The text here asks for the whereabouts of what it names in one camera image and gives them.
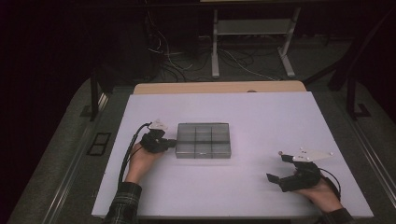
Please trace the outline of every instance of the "floor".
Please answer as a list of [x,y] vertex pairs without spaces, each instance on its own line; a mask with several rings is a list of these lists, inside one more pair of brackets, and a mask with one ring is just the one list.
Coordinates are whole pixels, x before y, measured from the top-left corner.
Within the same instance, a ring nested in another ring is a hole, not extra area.
[[[296,78],[289,78],[276,54],[277,47],[282,43],[281,37],[221,39],[220,77],[213,79],[208,40],[203,37],[201,42],[200,55],[196,58],[185,55],[180,49],[171,49],[172,54],[164,57],[163,69],[151,82],[252,81],[268,78],[304,80],[340,59],[350,44],[349,41],[331,41],[325,46],[325,38],[321,36],[294,39],[288,56]],[[353,121],[345,111],[346,88],[340,91],[329,91],[327,88],[331,76],[329,74],[306,88],[313,92],[337,145],[375,214],[373,218],[358,219],[358,223],[394,223],[396,206],[394,195],[389,189],[394,189],[392,180],[396,178],[396,164],[393,162],[396,154],[396,125],[362,85],[357,88],[357,103],[364,104],[372,116]],[[133,86],[119,85],[112,94],[103,95],[100,113],[94,121],[90,121],[85,113],[91,104],[90,81],[87,80],[80,87],[9,223],[101,222],[101,218],[91,216],[91,211],[117,136],[123,109],[133,90]],[[103,156],[86,155],[97,133],[110,133],[106,151]],[[373,157],[378,157],[379,161],[375,163],[368,159]],[[380,175],[389,181],[383,181]],[[315,219],[311,218],[293,220],[291,223],[314,222]],[[142,220],[142,223],[165,221]],[[216,220],[216,223],[267,222]]]

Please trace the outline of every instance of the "sleeve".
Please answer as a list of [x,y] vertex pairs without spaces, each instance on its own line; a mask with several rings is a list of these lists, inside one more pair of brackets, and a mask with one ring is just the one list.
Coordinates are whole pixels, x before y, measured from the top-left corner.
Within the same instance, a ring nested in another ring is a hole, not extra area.
[[323,215],[326,224],[355,224],[355,220],[345,208],[335,210]]
[[135,183],[121,183],[103,223],[137,224],[136,214],[141,192],[142,188]]

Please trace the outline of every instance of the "black cable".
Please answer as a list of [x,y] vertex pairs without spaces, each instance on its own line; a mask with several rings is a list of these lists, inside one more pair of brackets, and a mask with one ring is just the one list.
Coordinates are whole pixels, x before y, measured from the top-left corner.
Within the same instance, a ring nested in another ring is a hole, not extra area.
[[244,56],[244,57],[242,57],[242,58],[236,58],[236,57],[235,57],[235,59],[237,59],[237,60],[243,60],[243,61],[244,61],[245,59],[250,59],[251,62],[250,62],[250,63],[247,63],[247,64],[248,64],[248,65],[254,64],[254,57],[253,57],[253,55],[257,52],[257,49],[254,49],[252,53],[247,53],[245,50],[241,50],[241,49],[234,49],[233,51],[235,51],[235,52],[237,52],[237,53],[239,53],[239,54],[242,54],[242,55],[246,55],[246,56]]
[[206,55],[206,57],[205,57],[205,59],[204,59],[204,63],[203,63],[200,67],[198,67],[198,68],[187,69],[186,72],[196,72],[196,71],[202,70],[202,69],[206,66],[206,64],[207,64],[207,62],[208,62],[208,59],[209,59],[209,57],[210,57],[210,55],[211,55],[211,51],[210,51],[210,49],[207,49],[207,50],[205,50],[204,52],[198,53],[198,55],[200,55],[200,54],[205,54],[205,53],[206,53],[207,55]]
[[122,161],[121,170],[120,170],[119,187],[120,187],[120,183],[122,182],[122,179],[123,179],[123,175],[124,175],[124,172],[125,172],[126,164],[128,164],[128,161],[129,161],[129,158],[130,158],[131,150],[132,150],[132,148],[134,147],[134,142],[136,142],[137,136],[139,135],[140,131],[141,131],[144,127],[148,127],[150,124],[151,124],[151,122],[150,122],[150,123],[145,123],[145,124],[143,124],[142,126],[140,126],[140,128],[139,128],[139,129],[136,131],[136,133],[134,134],[134,137],[132,138],[132,141],[131,141],[131,143],[129,144],[128,149],[126,150],[124,159],[123,159],[123,161]]
[[166,63],[164,63],[163,65],[165,65],[165,66],[167,66],[167,67],[169,67],[169,68],[172,68],[172,69],[176,70],[176,71],[183,77],[184,82],[187,82],[186,77],[184,76],[184,74],[183,74],[180,70],[178,70],[178,69],[176,69],[174,66],[171,66],[171,65],[166,64]]
[[327,174],[331,175],[332,178],[334,178],[334,180],[337,182],[337,185],[338,185],[338,194],[340,195],[340,201],[341,201],[341,184],[340,184],[340,182],[338,181],[338,179],[337,179],[332,173],[330,173],[329,171],[327,171],[327,170],[325,170],[325,169],[319,168],[319,170],[324,171],[324,172],[326,172]]
[[132,158],[132,156],[133,156],[138,150],[140,150],[141,148],[142,148],[142,147],[138,148],[134,153],[132,153],[131,156],[129,157],[128,161],[130,161],[131,158]]
[[239,68],[239,69],[241,69],[241,66],[247,68],[249,65],[252,64],[252,63],[247,63],[247,62],[244,61],[244,60],[240,60],[240,59],[237,59],[237,58],[235,58],[235,57],[232,57],[232,56],[231,56],[232,54],[231,54],[228,50],[225,50],[225,49],[218,49],[218,55],[220,56],[220,58],[221,58],[225,63],[227,63],[227,62],[226,62],[224,59],[227,59],[227,60],[231,61],[232,63],[236,63],[237,66],[234,66],[234,65],[232,65],[232,64],[230,64],[230,63],[227,63],[228,65],[230,65],[231,67],[234,67],[234,68]]
[[[240,64],[242,64],[242,65],[244,65],[244,67],[248,67],[249,65],[252,65],[252,64],[254,64],[254,58],[252,57],[252,56],[247,56],[247,57],[241,57],[241,58],[239,58],[239,57],[236,57],[236,56],[234,56],[233,55],[233,57],[231,57],[229,54],[231,54],[231,52],[230,52],[230,50],[225,50],[225,49],[219,49],[220,50],[220,52],[218,52],[218,54],[219,53],[223,53],[223,52],[225,52],[226,54],[225,54],[225,57],[228,59],[228,60],[230,60],[231,62],[235,62],[235,63],[240,63]],[[237,50],[234,50],[235,52],[237,52],[237,53],[240,53],[240,54],[244,54],[244,53],[242,53],[242,52],[240,52],[240,51],[237,51]]]
[[[200,55],[202,55],[202,54],[205,54],[205,53],[210,53],[211,51],[210,51],[210,49],[209,48],[207,48],[207,49],[200,49],[202,52],[197,52],[197,56],[200,56]],[[191,57],[191,56],[189,56],[189,55],[184,55],[184,53],[183,54],[179,54],[179,55],[173,55],[173,58],[178,58],[178,59],[172,59],[172,63],[176,66],[176,67],[178,67],[178,68],[180,68],[180,69],[182,69],[182,66],[180,66],[179,64],[177,64],[176,62],[186,62],[186,61],[192,61],[192,60],[196,60],[196,58],[197,57]],[[192,70],[191,68],[188,68],[188,69],[182,69],[182,70],[184,70],[184,71],[197,71],[197,70],[200,70],[200,68],[199,69],[197,69],[197,68],[195,68],[194,70]]]
[[176,74],[176,73],[174,73],[173,71],[171,71],[171,70],[169,70],[169,69],[163,67],[163,73],[165,74],[164,71],[167,71],[168,73],[171,73],[171,75],[176,79],[176,82],[178,82],[178,77],[177,77],[177,74]]

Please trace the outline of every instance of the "hand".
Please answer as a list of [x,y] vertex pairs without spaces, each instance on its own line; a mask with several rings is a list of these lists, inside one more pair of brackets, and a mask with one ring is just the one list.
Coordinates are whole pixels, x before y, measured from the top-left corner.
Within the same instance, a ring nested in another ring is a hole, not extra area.
[[152,164],[163,155],[163,152],[150,153],[138,143],[134,145],[131,155],[133,156],[130,157],[129,170],[124,181],[139,184],[140,179],[151,168]]
[[317,185],[310,189],[298,189],[294,192],[307,197],[322,212],[330,213],[332,211],[343,208],[337,196],[335,196],[332,188],[321,178]]

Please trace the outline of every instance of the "tabletop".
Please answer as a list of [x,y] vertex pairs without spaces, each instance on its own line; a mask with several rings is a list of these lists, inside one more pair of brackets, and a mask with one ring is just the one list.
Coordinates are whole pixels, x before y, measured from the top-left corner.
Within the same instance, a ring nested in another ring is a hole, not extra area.
[[92,210],[94,216],[106,215],[117,190],[122,158],[137,128],[155,119],[168,125],[164,137],[174,139],[179,123],[229,123],[232,156],[177,159],[170,148],[141,181],[141,217],[317,216],[319,211],[306,198],[282,192],[266,178],[267,173],[292,175],[293,165],[282,162],[277,152],[292,155],[300,147],[332,152],[332,158],[317,161],[316,165],[332,172],[341,182],[343,192],[347,192],[343,194],[343,205],[352,216],[373,216],[308,91],[131,95]]

